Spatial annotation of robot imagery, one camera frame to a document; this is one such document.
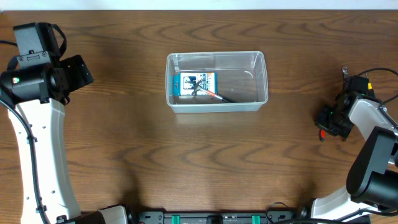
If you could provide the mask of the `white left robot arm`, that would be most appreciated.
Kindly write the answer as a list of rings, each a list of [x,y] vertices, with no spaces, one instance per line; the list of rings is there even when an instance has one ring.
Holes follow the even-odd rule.
[[[128,223],[123,205],[86,215],[73,193],[63,124],[69,93],[94,79],[80,55],[1,74],[1,103],[19,147],[24,202],[21,223]]]

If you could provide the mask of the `red handled pliers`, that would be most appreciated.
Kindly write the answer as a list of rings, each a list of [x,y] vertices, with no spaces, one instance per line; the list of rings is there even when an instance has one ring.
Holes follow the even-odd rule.
[[[326,135],[329,134],[331,136],[339,136],[342,141],[346,141],[346,134],[341,133],[339,131],[328,130],[328,129],[321,129],[319,130],[318,137],[321,142],[325,141]]]

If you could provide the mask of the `blue white screwdriver box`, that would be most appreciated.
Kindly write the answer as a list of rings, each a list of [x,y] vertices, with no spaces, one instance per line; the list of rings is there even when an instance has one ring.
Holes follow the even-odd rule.
[[[215,72],[182,72],[174,76],[173,94],[177,96],[192,96],[193,87],[200,80],[200,85],[204,89],[214,93],[218,92],[217,74]],[[197,96],[206,95],[208,94],[202,91],[197,93]]]

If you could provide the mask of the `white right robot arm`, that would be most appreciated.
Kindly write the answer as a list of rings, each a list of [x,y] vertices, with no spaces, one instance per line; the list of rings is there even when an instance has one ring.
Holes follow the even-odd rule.
[[[359,129],[365,143],[348,172],[346,185],[315,199],[306,218],[349,222],[361,216],[397,215],[397,124],[380,101],[356,98],[348,119]]]

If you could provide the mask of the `orange black pen tool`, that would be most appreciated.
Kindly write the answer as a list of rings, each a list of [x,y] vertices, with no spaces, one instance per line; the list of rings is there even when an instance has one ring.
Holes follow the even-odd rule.
[[[200,83],[201,83],[201,80],[200,80],[199,82],[196,82],[196,84],[194,85],[194,87],[193,87],[193,92],[192,92],[192,95],[193,95],[193,96],[197,96],[197,93],[198,93],[199,91],[202,91],[202,92],[204,92],[204,93],[206,93],[206,94],[208,94],[208,95],[210,95],[210,96],[212,96],[212,97],[214,97],[214,98],[216,98],[216,99],[219,99],[219,100],[221,100],[221,101],[223,101],[223,102],[225,102],[225,103],[235,103],[235,101],[233,101],[233,100],[230,100],[230,99],[225,98],[225,97],[223,97],[223,96],[221,96],[221,95],[218,95],[217,93],[214,93],[214,92],[212,92],[212,91],[210,91],[210,90],[204,89],[204,88],[200,85]]]

